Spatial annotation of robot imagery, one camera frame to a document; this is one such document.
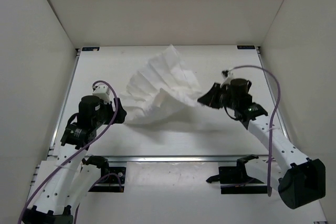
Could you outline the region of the white pleated skirt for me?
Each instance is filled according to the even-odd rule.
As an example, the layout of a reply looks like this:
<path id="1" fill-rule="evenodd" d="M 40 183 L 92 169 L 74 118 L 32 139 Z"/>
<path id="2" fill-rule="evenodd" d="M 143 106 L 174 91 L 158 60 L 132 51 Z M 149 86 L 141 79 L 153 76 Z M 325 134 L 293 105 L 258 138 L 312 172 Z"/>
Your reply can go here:
<path id="1" fill-rule="evenodd" d="M 194 72 L 170 45 L 139 68 L 120 94 L 127 112 L 125 123 L 142 125 L 164 120 L 184 108 L 198 107 L 197 99 L 202 94 Z"/>

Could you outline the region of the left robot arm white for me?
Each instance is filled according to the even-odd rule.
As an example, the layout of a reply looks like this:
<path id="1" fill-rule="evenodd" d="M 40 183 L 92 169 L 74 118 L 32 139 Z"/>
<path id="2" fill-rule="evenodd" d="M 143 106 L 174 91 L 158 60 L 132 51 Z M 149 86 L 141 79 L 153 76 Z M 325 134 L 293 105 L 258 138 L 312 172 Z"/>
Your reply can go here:
<path id="1" fill-rule="evenodd" d="M 97 130 L 122 124 L 126 115 L 119 98 L 108 102 L 96 95 L 82 97 L 65 127 L 55 169 L 28 199 L 18 223 L 73 223 L 84 195 L 96 181 L 110 176 L 106 158 L 85 158 L 90 145 L 102 136 Z"/>

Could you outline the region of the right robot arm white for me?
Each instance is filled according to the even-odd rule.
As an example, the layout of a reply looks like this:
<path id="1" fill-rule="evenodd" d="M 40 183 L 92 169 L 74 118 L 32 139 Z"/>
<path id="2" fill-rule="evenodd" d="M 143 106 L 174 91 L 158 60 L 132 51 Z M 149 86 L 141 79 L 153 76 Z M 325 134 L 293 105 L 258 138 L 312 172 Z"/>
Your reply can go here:
<path id="1" fill-rule="evenodd" d="M 279 193 L 290 209 L 296 209 L 326 195 L 325 171 L 322 161 L 311 159 L 298 150 L 271 122 L 267 111 L 253 102 L 249 94 L 251 82 L 233 79 L 228 84 L 215 83 L 198 103 L 213 109 L 232 109 L 234 121 L 240 122 L 255 136 L 276 161 L 264 162 L 255 154 L 236 161 L 235 175 L 241 182 L 257 179 Z"/>

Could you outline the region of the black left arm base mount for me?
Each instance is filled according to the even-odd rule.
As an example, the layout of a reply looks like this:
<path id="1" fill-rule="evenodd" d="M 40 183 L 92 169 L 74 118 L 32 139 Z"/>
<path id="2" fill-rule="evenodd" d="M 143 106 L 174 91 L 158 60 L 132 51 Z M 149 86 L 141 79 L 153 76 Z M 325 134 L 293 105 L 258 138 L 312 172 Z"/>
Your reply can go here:
<path id="1" fill-rule="evenodd" d="M 89 192 L 95 193 L 123 193 L 126 167 L 110 166 L 107 158 L 91 155 L 82 159 L 84 167 L 94 166 L 100 172 L 100 178 L 94 182 Z"/>

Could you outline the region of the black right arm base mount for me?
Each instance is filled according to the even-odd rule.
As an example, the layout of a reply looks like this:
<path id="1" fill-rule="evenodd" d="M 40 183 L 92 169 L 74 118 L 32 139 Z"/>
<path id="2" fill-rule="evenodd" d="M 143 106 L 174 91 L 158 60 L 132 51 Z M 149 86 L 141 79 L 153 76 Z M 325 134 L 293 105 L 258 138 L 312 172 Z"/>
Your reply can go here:
<path id="1" fill-rule="evenodd" d="M 251 154 L 239 158 L 236 166 L 220 166 L 218 174 L 210 176 L 206 182 L 219 182 L 222 195 L 267 194 L 267 186 L 262 181 L 247 175 L 245 165 L 251 161 L 260 161 L 260 158 Z"/>

